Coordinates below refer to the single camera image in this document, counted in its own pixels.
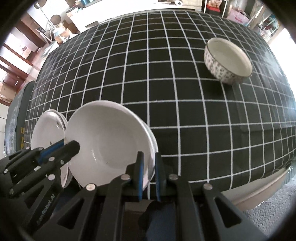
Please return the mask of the white shallow bowl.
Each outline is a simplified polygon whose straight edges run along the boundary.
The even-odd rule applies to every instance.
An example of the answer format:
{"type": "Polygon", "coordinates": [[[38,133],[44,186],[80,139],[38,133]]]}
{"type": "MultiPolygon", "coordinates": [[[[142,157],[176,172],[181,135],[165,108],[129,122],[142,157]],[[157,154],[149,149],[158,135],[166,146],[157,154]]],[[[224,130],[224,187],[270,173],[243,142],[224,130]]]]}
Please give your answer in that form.
{"type": "Polygon", "coordinates": [[[155,174],[156,152],[158,143],[151,129],[135,113],[132,116],[132,135],[136,145],[136,151],[144,153],[144,174],[142,189],[145,190],[155,174]]]}

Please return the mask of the white cabinet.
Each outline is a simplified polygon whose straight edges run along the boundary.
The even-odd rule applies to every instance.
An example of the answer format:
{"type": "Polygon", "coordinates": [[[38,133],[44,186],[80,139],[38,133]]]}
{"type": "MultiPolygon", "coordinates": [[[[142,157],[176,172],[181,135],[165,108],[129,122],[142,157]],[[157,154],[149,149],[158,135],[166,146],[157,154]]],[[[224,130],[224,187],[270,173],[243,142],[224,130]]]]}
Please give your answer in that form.
{"type": "Polygon", "coordinates": [[[129,13],[154,9],[201,11],[202,3],[202,1],[183,1],[182,6],[177,6],[173,1],[93,1],[93,3],[75,12],[70,19],[79,32],[84,32],[93,23],[99,24],[129,13]]]}

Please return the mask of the paper towel roll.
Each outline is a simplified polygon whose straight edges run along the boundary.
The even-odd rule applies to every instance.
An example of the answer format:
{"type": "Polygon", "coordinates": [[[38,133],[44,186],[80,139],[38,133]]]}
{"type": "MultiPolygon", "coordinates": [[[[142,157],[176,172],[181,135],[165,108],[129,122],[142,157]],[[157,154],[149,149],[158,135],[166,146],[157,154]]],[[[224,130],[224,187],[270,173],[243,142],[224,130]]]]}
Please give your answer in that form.
{"type": "Polygon", "coordinates": [[[177,6],[182,6],[183,5],[183,1],[182,0],[173,0],[173,2],[177,6]]]}

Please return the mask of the large white bowl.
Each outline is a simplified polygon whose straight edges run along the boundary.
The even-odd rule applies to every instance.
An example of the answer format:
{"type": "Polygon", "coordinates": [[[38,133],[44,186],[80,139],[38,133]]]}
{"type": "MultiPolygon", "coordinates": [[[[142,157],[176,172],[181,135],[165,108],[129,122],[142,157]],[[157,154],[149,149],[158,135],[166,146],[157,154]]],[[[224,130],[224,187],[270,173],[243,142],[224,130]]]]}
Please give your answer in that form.
{"type": "Polygon", "coordinates": [[[141,151],[136,151],[131,112],[119,103],[98,100],[81,106],[70,117],[64,143],[77,141],[80,145],[68,164],[82,187],[108,184],[135,163],[141,151]]]}

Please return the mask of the pink bag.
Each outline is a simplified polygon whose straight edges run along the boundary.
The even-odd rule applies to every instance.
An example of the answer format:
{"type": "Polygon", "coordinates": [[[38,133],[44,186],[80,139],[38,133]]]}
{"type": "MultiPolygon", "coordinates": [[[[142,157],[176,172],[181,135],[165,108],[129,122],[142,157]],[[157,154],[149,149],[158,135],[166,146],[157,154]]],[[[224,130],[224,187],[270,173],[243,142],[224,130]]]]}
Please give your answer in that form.
{"type": "Polygon", "coordinates": [[[242,25],[247,25],[249,22],[249,18],[246,17],[245,15],[241,14],[241,12],[238,12],[236,10],[231,9],[227,15],[227,19],[231,20],[233,22],[242,24],[242,25]]]}

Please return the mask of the white decorated plate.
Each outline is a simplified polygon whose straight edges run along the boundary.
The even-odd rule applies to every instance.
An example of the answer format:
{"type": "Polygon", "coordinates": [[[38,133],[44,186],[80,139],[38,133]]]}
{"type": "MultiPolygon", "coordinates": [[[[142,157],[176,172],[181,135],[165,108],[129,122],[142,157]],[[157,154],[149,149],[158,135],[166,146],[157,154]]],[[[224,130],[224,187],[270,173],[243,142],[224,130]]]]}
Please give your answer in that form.
{"type": "Polygon", "coordinates": [[[62,140],[68,125],[63,114],[54,109],[45,111],[36,122],[31,138],[31,149],[48,148],[62,140]]]}

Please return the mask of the black white grid tablecloth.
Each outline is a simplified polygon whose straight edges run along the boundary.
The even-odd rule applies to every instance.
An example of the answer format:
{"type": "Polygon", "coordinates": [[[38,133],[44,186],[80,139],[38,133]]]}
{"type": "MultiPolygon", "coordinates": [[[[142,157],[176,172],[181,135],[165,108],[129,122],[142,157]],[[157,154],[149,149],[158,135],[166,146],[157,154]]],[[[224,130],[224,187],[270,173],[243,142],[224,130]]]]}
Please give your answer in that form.
{"type": "Polygon", "coordinates": [[[222,191],[265,178],[295,160],[295,97],[267,42],[230,20],[192,11],[146,11],[107,21],[49,54],[30,97],[24,145],[39,116],[66,118],[94,100],[122,103],[152,129],[163,161],[197,185],[222,191]],[[240,47],[253,73],[217,81],[204,48],[240,47]]]}

